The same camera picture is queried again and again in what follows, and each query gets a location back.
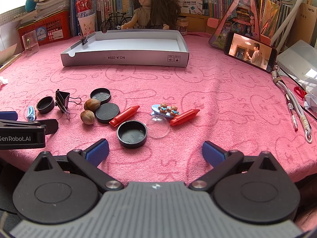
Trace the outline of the red pen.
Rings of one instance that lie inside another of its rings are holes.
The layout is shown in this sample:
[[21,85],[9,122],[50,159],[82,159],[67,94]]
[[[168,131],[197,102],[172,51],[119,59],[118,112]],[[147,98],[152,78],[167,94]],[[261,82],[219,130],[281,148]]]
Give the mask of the red pen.
[[289,111],[289,114],[291,117],[292,126],[294,128],[294,131],[297,132],[298,131],[298,123],[297,123],[297,119],[295,116],[293,104],[292,104],[290,97],[288,96],[287,93],[284,93],[284,96],[285,96],[286,105],[287,105],[287,108],[288,108],[288,111]]

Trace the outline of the large black round cap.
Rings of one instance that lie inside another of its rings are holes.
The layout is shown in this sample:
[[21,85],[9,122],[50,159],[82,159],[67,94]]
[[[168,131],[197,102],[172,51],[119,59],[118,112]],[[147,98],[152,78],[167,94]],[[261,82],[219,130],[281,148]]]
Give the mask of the large black round cap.
[[116,133],[120,144],[128,149],[139,148],[147,141],[146,125],[137,120],[123,122]]

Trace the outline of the blue bear hair clip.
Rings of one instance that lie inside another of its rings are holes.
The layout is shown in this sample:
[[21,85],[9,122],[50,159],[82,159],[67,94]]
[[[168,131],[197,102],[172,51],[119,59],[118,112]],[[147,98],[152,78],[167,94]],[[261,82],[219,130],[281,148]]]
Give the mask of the blue bear hair clip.
[[167,103],[161,103],[152,105],[152,112],[150,115],[160,115],[165,118],[173,119],[179,114],[177,106],[169,106]]

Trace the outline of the brown hazelnut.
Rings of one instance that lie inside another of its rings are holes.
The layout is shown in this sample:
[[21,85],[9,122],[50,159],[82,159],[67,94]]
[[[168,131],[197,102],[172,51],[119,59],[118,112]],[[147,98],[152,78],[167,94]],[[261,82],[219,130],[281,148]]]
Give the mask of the brown hazelnut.
[[95,114],[91,110],[84,110],[80,115],[81,121],[86,125],[93,125]]
[[84,110],[95,112],[99,107],[100,101],[98,99],[90,98],[84,103]]

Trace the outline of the clear plastic dome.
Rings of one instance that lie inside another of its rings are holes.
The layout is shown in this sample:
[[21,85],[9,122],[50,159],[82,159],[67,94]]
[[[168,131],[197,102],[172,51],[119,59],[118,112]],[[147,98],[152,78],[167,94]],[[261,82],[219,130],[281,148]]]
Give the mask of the clear plastic dome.
[[169,121],[160,115],[151,116],[146,122],[146,127],[148,135],[155,139],[165,137],[170,131]]

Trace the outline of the brown haired doll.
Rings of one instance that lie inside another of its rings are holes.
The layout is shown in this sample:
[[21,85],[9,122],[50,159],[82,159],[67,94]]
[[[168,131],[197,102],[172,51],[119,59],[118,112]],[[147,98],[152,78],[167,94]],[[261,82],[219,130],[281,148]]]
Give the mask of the brown haired doll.
[[121,26],[125,29],[174,30],[180,15],[178,0],[133,0],[132,19]]

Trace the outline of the red scissors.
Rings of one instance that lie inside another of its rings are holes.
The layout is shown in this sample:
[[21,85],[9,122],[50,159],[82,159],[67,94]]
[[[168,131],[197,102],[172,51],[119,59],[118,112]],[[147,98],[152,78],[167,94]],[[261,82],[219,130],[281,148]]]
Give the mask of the red scissors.
[[307,95],[307,92],[301,87],[301,86],[295,86],[293,88],[294,93],[300,97],[302,100],[305,99],[305,96]]

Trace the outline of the black round lid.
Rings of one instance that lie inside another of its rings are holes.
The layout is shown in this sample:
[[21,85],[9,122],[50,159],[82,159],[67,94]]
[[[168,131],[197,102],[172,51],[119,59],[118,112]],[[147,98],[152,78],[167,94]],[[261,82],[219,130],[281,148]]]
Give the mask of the black round lid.
[[102,124],[109,124],[119,114],[119,106],[115,103],[102,104],[95,112],[97,120]]

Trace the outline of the small blue hair clip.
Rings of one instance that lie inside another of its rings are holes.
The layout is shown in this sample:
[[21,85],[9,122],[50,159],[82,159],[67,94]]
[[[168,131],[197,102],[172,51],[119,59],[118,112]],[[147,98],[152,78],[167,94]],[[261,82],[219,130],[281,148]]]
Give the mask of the small blue hair clip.
[[36,120],[36,113],[35,113],[35,109],[33,106],[29,106],[27,108],[27,115],[26,115],[26,119],[28,121],[35,121]]

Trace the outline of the stack of books on basket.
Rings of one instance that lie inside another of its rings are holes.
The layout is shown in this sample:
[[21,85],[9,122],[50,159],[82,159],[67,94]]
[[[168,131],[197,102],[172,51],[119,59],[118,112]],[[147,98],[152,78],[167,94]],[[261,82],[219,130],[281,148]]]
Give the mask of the stack of books on basket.
[[13,20],[20,25],[36,22],[50,16],[59,11],[68,10],[70,7],[70,0],[35,0],[35,10],[31,12],[24,11],[16,16]]

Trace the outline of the red crayon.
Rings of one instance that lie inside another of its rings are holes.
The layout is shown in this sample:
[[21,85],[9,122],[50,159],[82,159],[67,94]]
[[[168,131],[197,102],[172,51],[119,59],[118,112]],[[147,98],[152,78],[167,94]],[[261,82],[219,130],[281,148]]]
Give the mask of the red crayon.
[[184,112],[178,116],[175,116],[171,121],[170,121],[170,126],[179,126],[182,125],[191,119],[193,119],[197,113],[199,112],[199,109],[191,109],[188,110],[187,112]]
[[134,116],[137,113],[139,108],[140,108],[139,105],[131,106],[131,107],[127,108],[122,113],[120,113],[116,117],[114,117],[110,121],[110,125],[113,126],[113,127],[119,126],[120,124],[122,124],[123,122],[127,121],[132,116]]

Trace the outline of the label printer box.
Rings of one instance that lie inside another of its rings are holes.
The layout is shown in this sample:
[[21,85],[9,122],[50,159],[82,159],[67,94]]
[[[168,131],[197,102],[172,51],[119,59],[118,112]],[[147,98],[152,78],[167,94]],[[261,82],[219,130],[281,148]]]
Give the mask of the label printer box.
[[202,14],[203,0],[178,0],[181,13]]

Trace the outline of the small black round cap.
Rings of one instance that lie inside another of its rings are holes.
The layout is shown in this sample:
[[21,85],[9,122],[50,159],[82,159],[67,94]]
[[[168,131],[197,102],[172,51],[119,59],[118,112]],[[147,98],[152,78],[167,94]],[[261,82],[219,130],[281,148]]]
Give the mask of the small black round cap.
[[52,96],[46,96],[40,101],[38,101],[36,105],[36,109],[40,114],[47,114],[51,112],[55,107],[55,101]]

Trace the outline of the large black binder clip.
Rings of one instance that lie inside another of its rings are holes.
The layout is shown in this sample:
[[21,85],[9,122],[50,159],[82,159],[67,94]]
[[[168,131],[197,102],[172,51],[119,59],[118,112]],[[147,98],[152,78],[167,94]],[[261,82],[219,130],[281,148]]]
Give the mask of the large black binder clip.
[[60,109],[62,113],[66,115],[68,120],[70,119],[70,112],[68,111],[69,102],[75,103],[76,105],[80,105],[82,99],[80,97],[70,97],[69,92],[57,89],[55,92],[55,105]]

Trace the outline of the black cap upward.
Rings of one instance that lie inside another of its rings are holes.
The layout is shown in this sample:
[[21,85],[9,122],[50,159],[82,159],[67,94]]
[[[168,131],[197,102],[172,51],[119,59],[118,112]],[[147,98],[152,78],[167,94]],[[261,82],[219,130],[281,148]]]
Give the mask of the black cap upward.
[[111,100],[111,92],[107,88],[97,88],[91,92],[90,98],[100,101],[100,104],[102,105]]

